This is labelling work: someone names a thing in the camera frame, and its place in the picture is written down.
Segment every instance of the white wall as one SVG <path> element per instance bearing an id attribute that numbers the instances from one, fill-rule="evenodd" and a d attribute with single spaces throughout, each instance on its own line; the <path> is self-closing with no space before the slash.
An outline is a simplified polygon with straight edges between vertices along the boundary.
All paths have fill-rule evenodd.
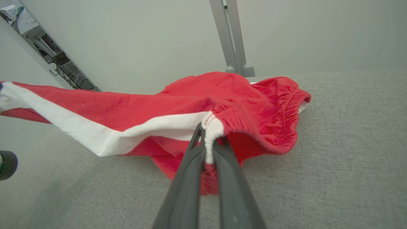
<path id="1" fill-rule="evenodd" d="M 407 66 L 406 0 L 237 0 L 256 76 Z"/>
<path id="2" fill-rule="evenodd" d="M 226 69 L 207 0 L 21 2 L 102 91 Z"/>
<path id="3" fill-rule="evenodd" d="M 20 46 L 24 42 L 17 32 L 0 18 L 0 80 L 61 87 Z M 0 116 L 0 149 L 13 151 L 17 156 L 30 153 L 52 127 L 50 124 Z"/>

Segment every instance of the white trim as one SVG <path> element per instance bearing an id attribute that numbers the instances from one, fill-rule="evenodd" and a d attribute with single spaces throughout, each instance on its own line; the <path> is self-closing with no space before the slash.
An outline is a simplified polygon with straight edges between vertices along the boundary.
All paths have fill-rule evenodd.
<path id="1" fill-rule="evenodd" d="M 98 156 L 126 154 L 148 136 L 190 141 L 209 112 L 154 117 L 123 132 L 89 120 L 11 82 L 3 83 L 0 101 L 5 108 L 32 108 Z"/>
<path id="2" fill-rule="evenodd" d="M 305 108 L 308 106 L 308 104 L 309 103 L 307 103 L 306 101 L 302 101 L 302 103 L 298 107 L 298 113 L 301 113 L 303 110 L 305 110 Z"/>
<path id="3" fill-rule="evenodd" d="M 208 164 L 213 164 L 213 143 L 219 137 L 224 136 L 224 127 L 221 120 L 216 118 L 212 111 L 209 111 L 206 117 L 203 119 L 202 128 L 205 130 L 205 162 Z"/>

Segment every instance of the red fabric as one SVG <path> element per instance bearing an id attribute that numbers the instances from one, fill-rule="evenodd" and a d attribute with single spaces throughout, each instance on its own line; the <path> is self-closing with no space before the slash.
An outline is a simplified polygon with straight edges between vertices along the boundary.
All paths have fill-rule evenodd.
<path id="1" fill-rule="evenodd" d="M 303 101 L 311 99 L 287 77 L 250 85 L 240 75 L 220 72 L 180 79 L 156 95 L 14 84 L 117 131 L 125 131 L 158 116 L 212 111 L 222 122 L 224 135 L 228 136 L 241 165 L 251 157 L 285 154 L 292 149 L 297 140 L 298 108 Z M 0 115 L 48 122 L 36 111 L 26 108 L 6 110 Z M 126 156 L 150 156 L 161 171 L 173 179 L 187 146 L 188 141 L 149 136 Z M 218 193 L 213 165 L 206 164 L 201 180 L 203 195 Z"/>

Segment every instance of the gray upholstered table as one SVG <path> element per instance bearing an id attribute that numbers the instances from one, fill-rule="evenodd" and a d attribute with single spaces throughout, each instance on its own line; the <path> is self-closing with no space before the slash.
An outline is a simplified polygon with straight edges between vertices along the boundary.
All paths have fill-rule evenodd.
<path id="1" fill-rule="evenodd" d="M 268 227 L 406 228 L 407 70 L 289 77 L 313 96 L 296 146 L 243 167 Z M 170 185 L 147 157 L 98 158 L 57 129 L 18 156 L 0 228 L 150 228 Z M 200 225 L 219 227 L 217 196 L 201 199 Z"/>

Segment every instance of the cable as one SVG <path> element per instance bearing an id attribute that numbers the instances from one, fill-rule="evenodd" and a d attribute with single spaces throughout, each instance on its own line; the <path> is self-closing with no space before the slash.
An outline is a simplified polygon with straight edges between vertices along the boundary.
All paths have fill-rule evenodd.
<path id="1" fill-rule="evenodd" d="M 75 86 L 71 83 L 71 78 L 69 77 L 69 80 L 66 78 L 66 76 L 65 76 L 65 72 L 62 70 L 62 74 L 63 74 L 63 76 L 59 73 L 59 70 L 58 70 L 58 64 L 54 61 L 54 63 L 57 65 L 57 72 L 58 72 L 58 74 L 65 80 L 65 81 L 67 81 L 68 83 L 69 83 L 69 85 L 71 85 L 71 87 L 73 87 L 74 89 L 75 89 Z"/>
<path id="2" fill-rule="evenodd" d="M 84 82 L 85 80 L 89 81 L 88 79 L 82 80 L 81 85 L 79 86 L 79 88 L 81 88 L 81 86 L 82 86 L 82 84 L 83 84 L 83 82 Z"/>

